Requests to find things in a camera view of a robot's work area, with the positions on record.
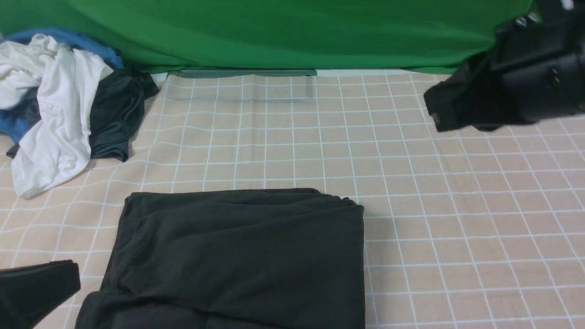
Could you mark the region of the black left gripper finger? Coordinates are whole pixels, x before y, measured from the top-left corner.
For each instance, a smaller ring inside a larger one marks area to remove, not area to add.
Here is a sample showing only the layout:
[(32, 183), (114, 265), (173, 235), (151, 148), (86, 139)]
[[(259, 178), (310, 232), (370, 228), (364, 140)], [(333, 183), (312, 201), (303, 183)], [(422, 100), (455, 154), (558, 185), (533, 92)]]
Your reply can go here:
[(13, 267), (0, 273), (0, 327), (33, 329), (81, 289), (72, 260)]

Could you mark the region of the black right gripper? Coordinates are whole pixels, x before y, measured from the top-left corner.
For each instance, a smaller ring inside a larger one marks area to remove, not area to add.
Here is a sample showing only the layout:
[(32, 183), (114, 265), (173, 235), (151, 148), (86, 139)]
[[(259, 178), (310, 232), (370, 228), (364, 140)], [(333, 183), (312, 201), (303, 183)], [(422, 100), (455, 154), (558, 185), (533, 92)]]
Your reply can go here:
[(424, 93), (437, 131), (490, 133), (584, 114), (582, 0), (537, 0), (535, 10), (497, 27), (495, 40)]

